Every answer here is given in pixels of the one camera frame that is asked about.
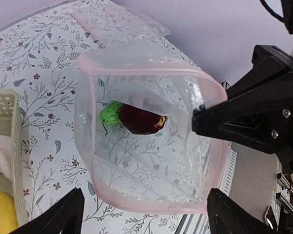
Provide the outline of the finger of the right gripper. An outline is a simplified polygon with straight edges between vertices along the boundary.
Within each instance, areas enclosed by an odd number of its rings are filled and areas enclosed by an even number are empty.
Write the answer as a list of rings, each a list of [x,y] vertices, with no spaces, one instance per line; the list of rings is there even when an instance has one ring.
[[[293,103],[251,104],[234,98],[209,109],[201,105],[193,110],[191,129],[199,136],[275,154],[286,173],[293,173]]]
[[[293,106],[293,57],[272,45],[256,45],[252,69],[227,90],[231,107]]]

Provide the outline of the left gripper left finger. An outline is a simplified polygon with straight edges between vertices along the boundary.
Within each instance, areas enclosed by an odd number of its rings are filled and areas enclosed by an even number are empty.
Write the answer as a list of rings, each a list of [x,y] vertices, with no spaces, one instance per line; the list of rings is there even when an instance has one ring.
[[[12,231],[12,234],[80,234],[84,195],[74,188],[42,215]]]

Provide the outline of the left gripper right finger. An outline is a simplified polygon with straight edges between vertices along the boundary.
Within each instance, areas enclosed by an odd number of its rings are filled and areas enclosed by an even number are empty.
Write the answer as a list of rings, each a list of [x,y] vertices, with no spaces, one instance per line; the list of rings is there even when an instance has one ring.
[[[221,190],[211,189],[207,199],[211,234],[276,234],[277,231],[254,218]]]

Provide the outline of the yellow toy mango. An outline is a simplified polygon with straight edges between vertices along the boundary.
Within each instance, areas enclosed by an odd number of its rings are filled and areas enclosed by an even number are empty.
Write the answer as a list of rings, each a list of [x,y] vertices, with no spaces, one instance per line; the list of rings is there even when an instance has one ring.
[[[0,234],[9,234],[19,227],[12,197],[0,191]]]

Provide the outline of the white toy garlic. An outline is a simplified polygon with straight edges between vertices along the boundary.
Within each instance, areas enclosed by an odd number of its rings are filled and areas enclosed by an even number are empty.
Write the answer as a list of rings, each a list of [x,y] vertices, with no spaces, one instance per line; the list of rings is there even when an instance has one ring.
[[[11,137],[0,135],[0,174],[11,180]]]

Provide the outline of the green toy bitter gourd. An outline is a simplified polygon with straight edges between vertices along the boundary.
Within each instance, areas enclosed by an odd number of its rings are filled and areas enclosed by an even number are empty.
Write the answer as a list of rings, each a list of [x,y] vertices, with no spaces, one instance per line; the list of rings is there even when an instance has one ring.
[[[106,125],[115,125],[120,122],[120,109],[122,107],[122,103],[118,101],[113,101],[108,104],[99,114],[99,119],[102,122],[102,126],[105,130],[105,135],[108,134],[106,129]]]

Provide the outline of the dark red toy fruit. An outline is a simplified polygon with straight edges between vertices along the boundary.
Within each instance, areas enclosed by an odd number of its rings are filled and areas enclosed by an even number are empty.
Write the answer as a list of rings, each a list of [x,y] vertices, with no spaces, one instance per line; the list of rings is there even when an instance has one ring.
[[[119,113],[121,123],[135,135],[151,135],[163,129],[166,116],[123,104]]]

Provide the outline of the clear zip top bag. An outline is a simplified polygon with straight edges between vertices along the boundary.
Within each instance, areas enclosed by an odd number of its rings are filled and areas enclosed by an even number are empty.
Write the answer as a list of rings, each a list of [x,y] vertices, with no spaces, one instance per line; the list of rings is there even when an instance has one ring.
[[[228,143],[197,135],[192,116],[226,101],[224,88],[154,44],[88,52],[77,66],[74,139],[98,197],[135,213],[205,213]]]

